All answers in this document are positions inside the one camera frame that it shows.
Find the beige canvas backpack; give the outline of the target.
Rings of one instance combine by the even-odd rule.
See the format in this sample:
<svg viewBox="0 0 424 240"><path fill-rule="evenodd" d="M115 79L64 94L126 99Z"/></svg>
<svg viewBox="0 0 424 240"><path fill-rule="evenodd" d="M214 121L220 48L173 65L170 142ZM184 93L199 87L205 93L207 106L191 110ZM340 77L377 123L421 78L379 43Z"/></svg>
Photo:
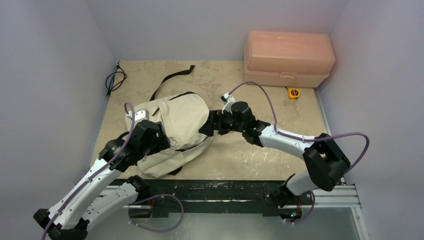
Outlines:
<svg viewBox="0 0 424 240"><path fill-rule="evenodd" d="M206 101L195 92L186 91L157 98L155 91L149 101L134 107L135 112L141 109L149 111L149 121L161 122L170 140L169 149L146 155L137 162L139 171L149 178L176 175L213 142L212 136L199 133L208 119L210 109Z"/></svg>

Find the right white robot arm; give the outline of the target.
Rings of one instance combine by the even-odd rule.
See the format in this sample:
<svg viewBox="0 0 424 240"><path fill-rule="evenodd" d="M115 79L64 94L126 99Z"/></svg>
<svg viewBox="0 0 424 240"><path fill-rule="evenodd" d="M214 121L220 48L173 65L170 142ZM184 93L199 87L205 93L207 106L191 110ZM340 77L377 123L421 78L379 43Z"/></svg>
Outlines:
<svg viewBox="0 0 424 240"><path fill-rule="evenodd" d="M229 132L241 133L250 144L276 149L304 161L306 171L294 174L282 185L280 196L288 204L315 189L330 192L351 167L351 162L326 133L318 137L283 131L273 124L256 119L244 101L229 110L211 110L199 133L208 137Z"/></svg>

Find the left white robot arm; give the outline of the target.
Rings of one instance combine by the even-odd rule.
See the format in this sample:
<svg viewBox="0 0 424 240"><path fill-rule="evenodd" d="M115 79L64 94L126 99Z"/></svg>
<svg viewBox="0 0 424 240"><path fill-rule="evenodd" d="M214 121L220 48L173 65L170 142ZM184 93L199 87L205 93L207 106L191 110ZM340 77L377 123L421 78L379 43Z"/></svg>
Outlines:
<svg viewBox="0 0 424 240"><path fill-rule="evenodd" d="M108 141L83 178L54 206L40 208L33 215L43 229L41 238L83 240L99 222L121 207L142 205L150 197L149 185L131 176L112 194L99 197L103 190L147 154L170 147L160 123L141 120L130 130Z"/></svg>

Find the yellow tape measure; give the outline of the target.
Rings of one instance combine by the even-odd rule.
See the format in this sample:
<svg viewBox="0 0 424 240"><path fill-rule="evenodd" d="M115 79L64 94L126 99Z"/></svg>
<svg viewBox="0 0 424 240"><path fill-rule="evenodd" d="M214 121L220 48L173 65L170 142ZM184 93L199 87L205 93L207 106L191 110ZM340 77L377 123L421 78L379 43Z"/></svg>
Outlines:
<svg viewBox="0 0 424 240"><path fill-rule="evenodd" d="M295 88L287 89L288 97L292 100L296 100L300 97L300 92Z"/></svg>

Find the pink plastic storage box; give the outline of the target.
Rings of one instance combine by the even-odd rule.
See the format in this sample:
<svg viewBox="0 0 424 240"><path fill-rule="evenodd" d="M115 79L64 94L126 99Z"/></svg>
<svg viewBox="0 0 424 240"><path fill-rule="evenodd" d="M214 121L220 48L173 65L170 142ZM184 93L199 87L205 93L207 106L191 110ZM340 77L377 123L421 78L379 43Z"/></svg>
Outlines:
<svg viewBox="0 0 424 240"><path fill-rule="evenodd" d="M328 35L251 31L244 47L244 80L316 88L329 77L335 60Z"/></svg>

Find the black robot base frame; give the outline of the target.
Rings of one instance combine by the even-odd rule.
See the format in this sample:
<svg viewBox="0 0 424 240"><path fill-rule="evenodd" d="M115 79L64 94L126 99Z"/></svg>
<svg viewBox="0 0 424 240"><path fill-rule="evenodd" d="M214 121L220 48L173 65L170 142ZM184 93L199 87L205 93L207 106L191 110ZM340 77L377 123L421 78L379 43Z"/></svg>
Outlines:
<svg viewBox="0 0 424 240"><path fill-rule="evenodd" d="M173 213L261 214L296 221L315 203L311 191L289 196L283 180L114 180L112 190L124 183L141 188L129 215L140 218L167 218Z"/></svg>

